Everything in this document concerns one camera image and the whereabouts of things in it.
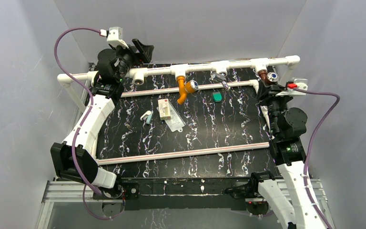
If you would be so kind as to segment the dark red water faucet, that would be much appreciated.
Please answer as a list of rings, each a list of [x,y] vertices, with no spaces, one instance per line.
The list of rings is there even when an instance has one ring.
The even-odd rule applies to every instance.
[[[275,72],[267,72],[267,70],[260,70],[258,73],[261,81],[266,85],[277,84],[279,81],[279,76]]]

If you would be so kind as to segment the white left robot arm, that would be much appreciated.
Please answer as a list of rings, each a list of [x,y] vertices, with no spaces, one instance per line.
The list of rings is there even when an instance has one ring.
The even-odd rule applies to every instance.
[[[97,145],[98,133],[115,109],[124,92],[124,77],[132,67],[152,60],[153,45],[144,45],[138,39],[126,48],[111,45],[98,53],[98,62],[93,76],[90,103],[83,112],[77,125],[61,142],[51,147],[56,175],[60,178],[84,183],[94,188],[105,189],[111,198],[119,198],[123,185],[117,182],[115,173],[99,167],[92,157]]]

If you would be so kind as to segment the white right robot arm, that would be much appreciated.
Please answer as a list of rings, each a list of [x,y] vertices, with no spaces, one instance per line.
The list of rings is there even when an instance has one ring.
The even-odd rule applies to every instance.
[[[249,185],[250,193],[256,198],[264,198],[284,229],[330,229],[332,226],[323,214],[309,177],[309,159],[314,137],[330,112],[339,103],[336,98],[315,127],[308,148],[301,143],[300,136],[306,133],[306,113],[297,108],[287,106],[294,96],[314,94],[306,85],[290,82],[286,86],[260,83],[257,99],[267,108],[270,155],[274,159],[286,184],[290,199],[288,200],[278,187],[278,183],[268,172],[252,174]]]

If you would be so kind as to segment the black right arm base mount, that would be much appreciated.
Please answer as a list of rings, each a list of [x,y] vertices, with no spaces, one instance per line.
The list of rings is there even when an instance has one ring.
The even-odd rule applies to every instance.
[[[261,198],[262,201],[246,201],[246,209],[250,214],[257,217],[270,216],[273,211],[269,210],[269,204],[258,191],[259,184],[264,183],[266,180],[275,180],[270,171],[253,172],[247,183],[226,188],[222,193],[234,199]]]

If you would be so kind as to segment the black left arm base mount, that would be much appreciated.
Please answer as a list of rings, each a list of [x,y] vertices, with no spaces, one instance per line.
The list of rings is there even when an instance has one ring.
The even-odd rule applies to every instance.
[[[140,185],[131,180],[116,180],[112,188],[100,188],[105,200],[102,211],[106,217],[115,217],[126,210],[128,200],[139,198]]]

